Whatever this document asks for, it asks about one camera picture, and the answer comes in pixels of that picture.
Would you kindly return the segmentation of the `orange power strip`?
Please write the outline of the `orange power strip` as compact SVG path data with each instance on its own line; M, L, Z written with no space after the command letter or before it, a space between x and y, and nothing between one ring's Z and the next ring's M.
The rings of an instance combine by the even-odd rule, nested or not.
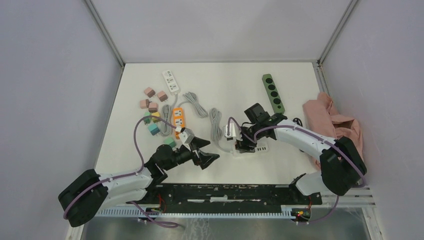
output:
M172 111L172 119L173 119L174 125L178 129L182 129L182 128L185 128L186 127L184 110L183 110L182 107L176 107L176 108L173 109L173 111Z

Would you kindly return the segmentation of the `white power strip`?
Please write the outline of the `white power strip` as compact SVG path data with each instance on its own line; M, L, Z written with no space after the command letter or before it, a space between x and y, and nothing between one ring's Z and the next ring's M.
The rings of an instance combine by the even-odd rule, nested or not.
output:
M243 143L242 141L236 141L233 146L232 154L236 158L240 158L242 154L248 155L259 155L269 151L267 142L259 142L256 145Z
M181 89L176 82L176 79L173 73L170 70L165 70L162 72L162 76L164 78L165 84L172 95L177 95Z

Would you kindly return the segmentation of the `mint adapter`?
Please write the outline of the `mint adapter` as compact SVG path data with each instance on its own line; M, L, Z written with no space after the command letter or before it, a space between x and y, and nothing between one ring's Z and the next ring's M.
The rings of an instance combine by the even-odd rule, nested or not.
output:
M143 122L145 125L149 125L152 123L152 118L151 118L152 113L151 112L146 112L143 116Z

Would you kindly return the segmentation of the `teal USB adapter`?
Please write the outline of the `teal USB adapter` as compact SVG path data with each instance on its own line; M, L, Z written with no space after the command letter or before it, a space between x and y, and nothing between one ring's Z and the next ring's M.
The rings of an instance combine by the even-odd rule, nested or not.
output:
M152 124L148 125L147 126L147 129L148 129L148 131L150 132L150 134L152 136L155 136L158 133L160 133L160 129L159 129L158 125L155 124L155 123L152 123Z

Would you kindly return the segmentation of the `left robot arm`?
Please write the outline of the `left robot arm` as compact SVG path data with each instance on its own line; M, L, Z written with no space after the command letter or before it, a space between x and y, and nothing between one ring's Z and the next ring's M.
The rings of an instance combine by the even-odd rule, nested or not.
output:
M162 144L142 169L114 174L84 171L58 195L63 218L72 227L79 227L104 209L131 201L154 202L158 195L155 187L168 177L167 170L189 161L204 170L220 157L201 150L209 144L210 141L198 137L176 149Z

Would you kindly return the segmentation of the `pink adapter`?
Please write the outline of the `pink adapter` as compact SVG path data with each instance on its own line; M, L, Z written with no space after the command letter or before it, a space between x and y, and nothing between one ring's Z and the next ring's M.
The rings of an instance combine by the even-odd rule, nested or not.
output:
M155 90L151 87L147 87L143 92L148 98L152 98L156 94Z
M159 104L158 103L156 103L156 102L150 102L149 103L149 105L148 105L148 111L150 113L158 112L158 110L159 110Z
M169 98L168 95L164 91L160 91L156 95L157 95L160 102L167 101L168 98Z
M139 101L139 106L141 109L148 109L151 101L149 99L143 99Z

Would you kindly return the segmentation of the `green power strip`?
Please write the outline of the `green power strip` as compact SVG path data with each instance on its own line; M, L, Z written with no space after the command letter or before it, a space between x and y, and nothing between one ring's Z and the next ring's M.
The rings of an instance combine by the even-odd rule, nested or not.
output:
M271 104L272 110L274 113L285 113L285 107L283 105L283 102L281 100L280 94L277 90L276 84L274 82L274 79L271 74L264 74L262 76L262 82L264 85L264 88L266 90L269 102Z

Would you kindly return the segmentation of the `yellow USB adapter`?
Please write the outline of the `yellow USB adapter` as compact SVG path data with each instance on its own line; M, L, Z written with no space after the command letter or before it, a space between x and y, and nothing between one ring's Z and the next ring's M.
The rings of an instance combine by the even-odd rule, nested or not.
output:
M160 115L159 112L153 112L153 113L151 113L151 116L152 116L152 121L154 123L157 123L157 122L160 122L161 121L161 115Z

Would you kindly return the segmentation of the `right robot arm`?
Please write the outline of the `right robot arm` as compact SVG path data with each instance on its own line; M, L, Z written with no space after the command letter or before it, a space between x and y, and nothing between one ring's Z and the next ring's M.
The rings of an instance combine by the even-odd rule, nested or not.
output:
M319 161L320 170L294 180L295 187L288 191L293 203L302 204L309 195L325 191L343 196L350 189L365 185L367 168L350 138L320 135L281 113L270 115L259 103L244 113L251 125L236 127L240 139L236 140L234 147L240 153L251 153L260 139L271 138L290 144Z

